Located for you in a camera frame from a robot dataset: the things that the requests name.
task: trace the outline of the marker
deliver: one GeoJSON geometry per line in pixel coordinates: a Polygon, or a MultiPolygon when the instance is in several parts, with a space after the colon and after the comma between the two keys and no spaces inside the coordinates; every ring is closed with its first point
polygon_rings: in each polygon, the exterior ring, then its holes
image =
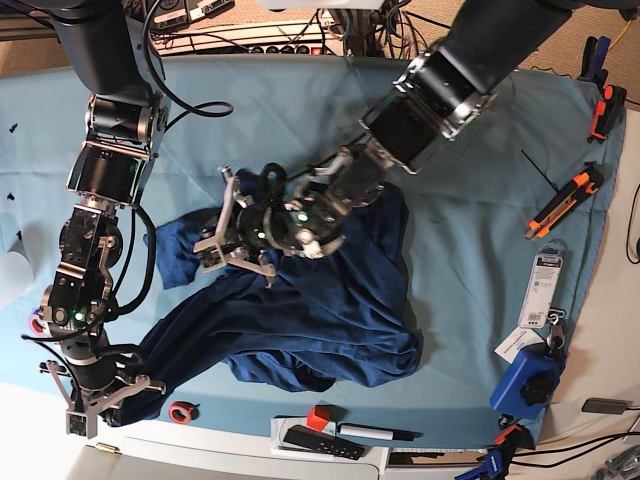
{"type": "Polygon", "coordinates": [[[380,430],[371,427],[360,427],[357,425],[341,424],[338,427],[340,435],[349,435],[350,437],[375,438],[378,440],[401,440],[403,442],[412,442],[415,434],[411,432],[399,430],[380,430]]]}

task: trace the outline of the sticker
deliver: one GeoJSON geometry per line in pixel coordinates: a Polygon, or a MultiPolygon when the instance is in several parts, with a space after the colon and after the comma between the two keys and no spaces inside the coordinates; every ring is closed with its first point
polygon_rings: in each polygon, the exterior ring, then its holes
{"type": "Polygon", "coordinates": [[[202,9],[200,7],[194,8],[193,10],[191,10],[189,12],[189,16],[191,17],[191,20],[197,20],[199,18],[204,17],[204,12],[202,11],[202,9]]]}
{"type": "Polygon", "coordinates": [[[542,328],[547,322],[553,294],[556,291],[562,257],[538,254],[533,263],[527,293],[524,297],[518,325],[522,328],[542,328]]]}
{"type": "Polygon", "coordinates": [[[169,20],[173,20],[174,18],[182,17],[187,14],[187,11],[182,8],[180,10],[176,10],[175,12],[165,13],[164,15],[158,15],[153,19],[156,23],[162,23],[169,20]]]}
{"type": "Polygon", "coordinates": [[[516,327],[509,336],[494,350],[507,362],[513,363],[522,347],[544,343],[540,335],[529,328],[516,327]]]}

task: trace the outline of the blue clamp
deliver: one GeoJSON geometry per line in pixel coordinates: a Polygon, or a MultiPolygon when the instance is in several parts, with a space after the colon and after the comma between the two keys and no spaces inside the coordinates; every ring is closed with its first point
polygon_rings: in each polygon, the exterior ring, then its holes
{"type": "Polygon", "coordinates": [[[492,450],[484,458],[484,464],[470,470],[462,475],[458,475],[456,480],[476,480],[486,478],[500,478],[502,475],[502,452],[492,450]]]}
{"type": "Polygon", "coordinates": [[[602,88],[608,75],[603,67],[610,45],[611,39],[608,37],[600,37],[597,40],[595,37],[587,39],[582,57],[582,71],[578,80],[595,83],[602,88]]]}

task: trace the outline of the label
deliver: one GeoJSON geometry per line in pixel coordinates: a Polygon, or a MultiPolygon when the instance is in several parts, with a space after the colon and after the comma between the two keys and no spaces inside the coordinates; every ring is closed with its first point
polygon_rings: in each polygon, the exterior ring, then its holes
{"type": "Polygon", "coordinates": [[[533,263],[529,286],[522,304],[518,325],[522,328],[542,328],[547,321],[553,294],[556,291],[562,257],[539,254],[533,263]]]}
{"type": "Polygon", "coordinates": [[[187,14],[187,11],[182,8],[180,10],[176,10],[175,12],[165,13],[164,15],[158,15],[153,19],[156,23],[166,22],[168,20],[173,20],[174,18],[182,17],[187,14]]]}
{"type": "Polygon", "coordinates": [[[189,12],[189,16],[191,17],[191,20],[197,20],[204,17],[204,12],[200,7],[196,7],[189,12]]]}
{"type": "Polygon", "coordinates": [[[507,362],[513,363],[522,347],[544,343],[540,335],[529,328],[516,327],[504,341],[494,350],[507,362]]]}

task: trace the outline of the floor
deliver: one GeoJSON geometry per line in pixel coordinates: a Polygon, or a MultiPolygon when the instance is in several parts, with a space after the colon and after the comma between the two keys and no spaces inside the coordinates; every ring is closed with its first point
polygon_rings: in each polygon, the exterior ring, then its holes
{"type": "MultiPolygon", "coordinates": [[[[463,0],[413,0],[409,11],[438,20],[453,21],[463,0]]],[[[214,19],[205,19],[198,26],[299,20],[310,18],[311,9],[291,9],[276,13],[260,7],[256,0],[236,0],[236,6],[214,19]]],[[[414,24],[428,42],[442,36],[442,28],[415,20],[414,24]]],[[[523,68],[553,68],[558,73],[575,76],[581,66],[585,39],[606,35],[616,38],[625,26],[615,10],[582,8],[522,65],[523,68]]],[[[609,53],[605,67],[609,70],[609,83],[628,90],[629,98],[640,101],[640,21],[631,28],[620,43],[609,53]]],[[[27,40],[0,43],[0,75],[26,73],[44,68],[68,65],[64,52],[56,40],[27,40]]]]}

